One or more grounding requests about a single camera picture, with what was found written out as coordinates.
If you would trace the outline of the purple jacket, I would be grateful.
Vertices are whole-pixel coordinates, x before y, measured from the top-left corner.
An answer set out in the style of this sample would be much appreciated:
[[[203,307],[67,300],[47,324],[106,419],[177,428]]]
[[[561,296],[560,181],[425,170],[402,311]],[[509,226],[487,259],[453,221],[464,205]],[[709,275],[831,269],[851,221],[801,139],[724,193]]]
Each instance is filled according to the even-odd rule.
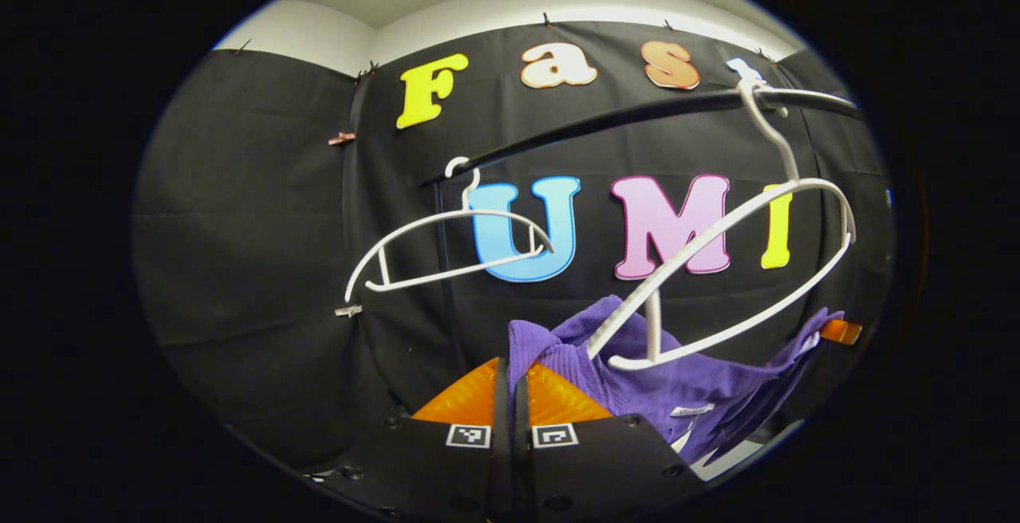
[[[767,364],[740,364],[702,352],[638,371],[609,366],[612,356],[647,350],[647,320],[640,313],[592,360],[586,345],[622,299],[603,297],[554,329],[527,320],[508,324],[510,393],[533,364],[571,382],[612,415],[639,414],[682,461],[716,462],[765,424],[786,402],[821,342],[821,330],[842,311],[820,309]]]

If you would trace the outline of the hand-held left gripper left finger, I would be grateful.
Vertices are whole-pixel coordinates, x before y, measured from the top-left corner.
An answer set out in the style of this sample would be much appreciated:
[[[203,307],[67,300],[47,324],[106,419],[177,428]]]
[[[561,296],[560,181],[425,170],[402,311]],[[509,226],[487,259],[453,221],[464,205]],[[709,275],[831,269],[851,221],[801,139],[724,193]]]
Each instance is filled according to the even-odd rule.
[[[512,507],[506,360],[367,428],[322,487],[382,523],[492,523]]]

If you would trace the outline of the white plastic hanger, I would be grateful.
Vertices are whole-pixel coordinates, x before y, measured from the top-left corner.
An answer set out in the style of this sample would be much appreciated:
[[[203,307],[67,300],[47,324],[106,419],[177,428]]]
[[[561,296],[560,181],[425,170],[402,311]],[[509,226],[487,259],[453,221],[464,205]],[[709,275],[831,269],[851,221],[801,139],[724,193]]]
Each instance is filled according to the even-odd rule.
[[[544,229],[540,228],[536,222],[525,218],[524,215],[509,213],[509,211],[502,210],[490,210],[489,208],[473,208],[470,206],[470,195],[478,188],[481,184],[481,172],[478,168],[471,168],[470,170],[471,179],[469,185],[464,188],[461,192],[461,207],[452,211],[445,211],[445,213],[436,213],[427,215],[424,218],[409,222],[400,226],[400,228],[390,232],[389,234],[382,236],[382,239],[376,241],[375,245],[369,248],[369,250],[362,255],[357,264],[355,265],[354,271],[351,273],[349,279],[347,279],[347,284],[343,291],[343,301],[345,305],[354,304],[355,287],[359,283],[362,273],[367,268],[371,259],[375,259],[379,264],[379,275],[382,282],[376,283],[372,281],[365,281],[364,287],[369,289],[373,292],[393,292],[400,289],[416,287],[419,285],[431,284],[438,281],[445,281],[452,278],[459,278],[461,276],[467,275],[467,273],[477,273],[481,271],[488,271],[488,269],[496,268],[496,266],[503,266],[514,264],[514,262],[521,262],[524,259],[532,259],[538,257],[543,253],[553,253],[555,247],[553,242],[551,242],[550,236]],[[517,222],[517,224],[522,224],[528,228],[529,243],[531,243],[531,249],[526,251],[526,253],[511,254],[509,257],[502,257],[497,259],[491,259],[491,261],[482,261],[480,264],[474,264],[469,266],[463,266],[463,268],[458,269],[444,269],[438,273],[431,273],[430,275],[420,276],[416,278],[393,281],[390,278],[389,264],[387,264],[386,247],[394,243],[401,236],[408,234],[412,231],[423,228],[424,226],[440,226],[444,228],[445,222],[452,220],[461,220],[462,218],[474,218],[480,217],[480,215],[488,215],[488,217],[502,218],[503,220],[509,220],[511,222]]]
[[[645,327],[645,355],[643,357],[612,356],[608,364],[614,369],[623,371],[651,369],[652,367],[661,366],[661,364],[675,362],[675,360],[691,356],[693,353],[702,352],[702,350],[711,346],[733,339],[743,332],[764,323],[769,317],[775,316],[776,313],[783,311],[794,301],[804,297],[812,287],[815,287],[816,284],[828,276],[828,273],[837,266],[842,258],[848,253],[849,248],[856,242],[857,226],[855,214],[853,214],[851,203],[849,203],[845,193],[842,192],[842,188],[827,180],[806,178],[800,175],[798,164],[795,163],[793,149],[790,149],[787,139],[779,130],[776,130],[772,124],[768,123],[764,115],[764,106],[767,103],[790,103],[800,106],[800,108],[826,110],[826,112],[839,113],[839,115],[857,117],[857,119],[862,117],[860,109],[857,108],[855,103],[835,95],[801,89],[776,89],[760,79],[753,77],[740,80],[736,93],[740,95],[742,108],[751,117],[751,122],[767,140],[775,145],[781,157],[787,181],[779,184],[775,189],[770,191],[764,191],[753,199],[747,200],[735,210],[725,214],[708,229],[688,240],[688,243],[681,250],[677,251],[673,257],[666,259],[658,269],[655,269],[651,275],[644,281],[641,281],[641,284],[635,287],[633,293],[628,295],[626,299],[623,299],[622,303],[601,323],[601,326],[590,335],[589,341],[586,341],[588,360],[597,359],[602,349],[608,345],[610,339],[616,337],[617,333],[622,330],[623,324],[638,312],[638,308],[641,308],[641,306],[645,309],[645,320],[647,320],[647,327]],[[743,320],[743,322],[733,324],[703,339],[692,342],[692,344],[684,344],[679,346],[679,348],[663,350],[661,348],[662,315],[660,295],[660,289],[663,284],[679,269],[684,268],[695,255],[716,240],[721,239],[733,226],[740,225],[741,222],[747,220],[750,215],[758,213],[763,208],[768,208],[773,201],[782,199],[784,196],[812,190],[831,193],[839,204],[842,240],[839,240],[839,247],[832,254],[832,258],[828,259],[827,263],[816,273],[813,273],[800,287],[790,291],[790,294],[787,294],[786,297],[779,299],[776,304],[768,306],[767,309],[763,309],[760,313],[756,313],[754,316]]]

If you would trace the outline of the black clothes rail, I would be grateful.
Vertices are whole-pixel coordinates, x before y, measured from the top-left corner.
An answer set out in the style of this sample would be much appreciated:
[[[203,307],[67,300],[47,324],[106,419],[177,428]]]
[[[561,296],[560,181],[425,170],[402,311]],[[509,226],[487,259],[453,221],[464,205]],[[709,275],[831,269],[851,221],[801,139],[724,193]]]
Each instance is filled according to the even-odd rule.
[[[767,110],[777,110],[780,105],[797,106],[790,103],[767,103],[764,106],[764,113]],[[498,163],[498,161],[509,159],[509,157],[514,155],[521,155],[521,153],[528,152],[529,150],[579,136],[608,130],[608,128],[630,126],[630,124],[658,120],[661,117],[728,109],[743,109],[736,89],[699,93],[675,100],[651,101],[649,103],[642,103],[633,108],[610,110],[609,112],[598,113],[596,116],[586,117],[586,119],[579,122],[566,124],[566,126],[554,128],[554,130],[525,138],[520,142],[489,150],[483,155],[470,157],[470,159],[455,159],[447,171],[441,171],[440,174],[425,177],[419,184],[427,186],[452,180],[456,175],[470,173],[471,168],[487,167],[489,164]]]

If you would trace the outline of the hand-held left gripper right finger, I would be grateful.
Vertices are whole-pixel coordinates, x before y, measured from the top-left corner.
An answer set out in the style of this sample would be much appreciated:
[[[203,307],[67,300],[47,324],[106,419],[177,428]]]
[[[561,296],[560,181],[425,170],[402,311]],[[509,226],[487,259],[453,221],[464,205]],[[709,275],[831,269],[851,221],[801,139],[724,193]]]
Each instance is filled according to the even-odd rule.
[[[645,523],[702,493],[642,415],[612,415],[542,364],[516,386],[515,501],[525,523]]]

